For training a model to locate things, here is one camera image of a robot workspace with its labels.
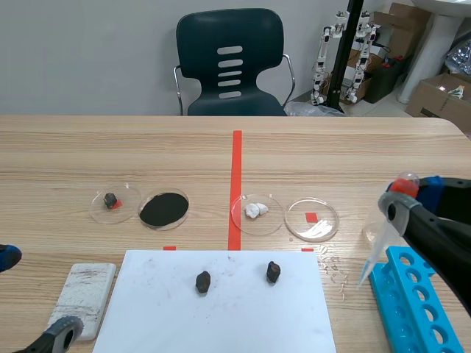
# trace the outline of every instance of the dark green chair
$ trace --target dark green chair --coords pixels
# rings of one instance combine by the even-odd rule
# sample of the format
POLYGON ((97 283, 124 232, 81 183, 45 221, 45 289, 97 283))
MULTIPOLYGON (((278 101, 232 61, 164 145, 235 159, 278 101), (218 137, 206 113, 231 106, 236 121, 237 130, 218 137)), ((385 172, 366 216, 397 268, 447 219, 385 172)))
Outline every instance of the dark green chair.
POLYGON ((294 72, 283 53, 283 24, 267 9, 218 10, 193 13, 177 25, 180 64, 174 68, 180 114, 183 104, 177 70, 198 79, 201 96, 188 115, 286 115, 283 107, 294 90, 294 72), (291 92, 283 106, 257 87, 260 72, 281 64, 291 72, 291 92))

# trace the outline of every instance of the blue test tube rack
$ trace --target blue test tube rack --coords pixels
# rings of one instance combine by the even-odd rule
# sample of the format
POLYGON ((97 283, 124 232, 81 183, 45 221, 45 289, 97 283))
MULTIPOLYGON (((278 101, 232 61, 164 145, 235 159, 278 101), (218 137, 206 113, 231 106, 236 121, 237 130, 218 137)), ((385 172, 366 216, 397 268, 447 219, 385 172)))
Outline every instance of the blue test tube rack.
POLYGON ((430 281, 435 271, 412 248, 390 246, 386 254, 388 263, 369 278, 392 351, 464 352, 430 281))

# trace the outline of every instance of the white robot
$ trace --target white robot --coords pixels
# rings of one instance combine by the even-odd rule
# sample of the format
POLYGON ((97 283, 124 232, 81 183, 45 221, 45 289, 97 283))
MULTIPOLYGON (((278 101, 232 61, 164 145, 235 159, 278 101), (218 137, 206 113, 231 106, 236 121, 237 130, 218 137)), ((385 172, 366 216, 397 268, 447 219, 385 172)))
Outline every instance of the white robot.
MULTIPOLYGON (((348 12, 339 12, 336 15, 336 24, 334 26, 324 27, 322 33, 321 47, 319 48, 319 56, 317 61, 314 63, 313 71, 313 85, 311 92, 312 105, 319 105, 324 103, 324 97, 321 95, 322 83, 325 81, 325 60, 327 54, 327 44, 331 38, 340 38, 343 35, 344 30, 347 27, 348 12)), ((353 79, 352 85, 348 88, 346 98, 347 100, 356 103, 356 91, 360 88, 363 82, 364 72, 368 66, 369 52, 371 45, 376 38, 376 26, 369 23, 369 12, 363 11, 358 25, 356 27, 356 38, 363 38, 363 45, 361 47, 360 57, 355 67, 355 78, 353 79)))

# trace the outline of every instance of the white sink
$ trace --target white sink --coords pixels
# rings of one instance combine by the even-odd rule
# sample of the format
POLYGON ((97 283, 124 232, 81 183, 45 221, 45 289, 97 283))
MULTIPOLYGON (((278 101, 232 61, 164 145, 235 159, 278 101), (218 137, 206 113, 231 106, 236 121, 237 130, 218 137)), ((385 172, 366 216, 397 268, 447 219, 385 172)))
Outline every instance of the white sink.
POLYGON ((465 17, 471 17, 471 0, 412 0, 434 13, 433 26, 417 55, 397 100, 407 104, 420 80, 436 76, 445 61, 458 28, 465 17))
POLYGON ((415 6, 444 16, 471 17, 471 0, 412 0, 415 6))

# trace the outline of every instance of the red tape mark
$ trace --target red tape mark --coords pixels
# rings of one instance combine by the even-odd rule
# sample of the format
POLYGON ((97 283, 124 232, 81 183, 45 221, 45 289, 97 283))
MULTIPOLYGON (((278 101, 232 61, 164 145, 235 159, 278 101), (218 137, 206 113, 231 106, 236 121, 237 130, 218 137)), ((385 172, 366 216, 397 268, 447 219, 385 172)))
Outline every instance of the red tape mark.
POLYGON ((234 223, 241 223, 241 209, 234 210, 233 216, 230 210, 234 201, 242 194, 242 131, 233 133, 233 166, 230 174, 230 204, 229 204, 229 237, 227 239, 227 250, 241 249, 241 230, 234 223))

